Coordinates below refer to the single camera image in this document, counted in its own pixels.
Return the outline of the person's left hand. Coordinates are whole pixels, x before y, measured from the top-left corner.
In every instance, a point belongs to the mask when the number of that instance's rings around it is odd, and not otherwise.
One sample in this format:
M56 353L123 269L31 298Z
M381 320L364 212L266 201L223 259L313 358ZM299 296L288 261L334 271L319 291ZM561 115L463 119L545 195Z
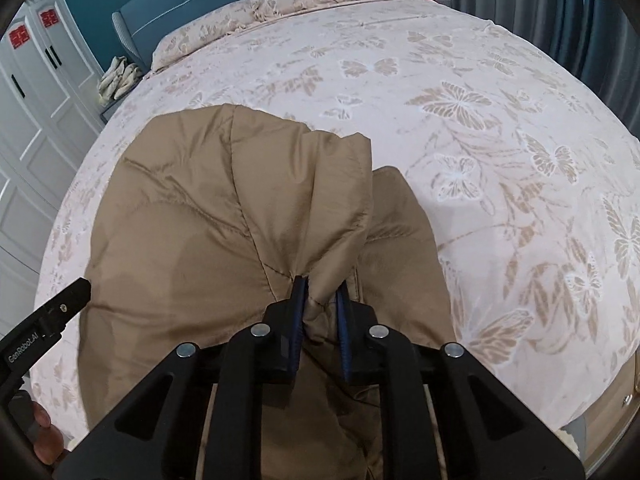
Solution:
M34 443L35 454L41 463L53 466L65 454L63 434L52 424L49 413L42 405L32 401L32 410L38 425L38 434Z

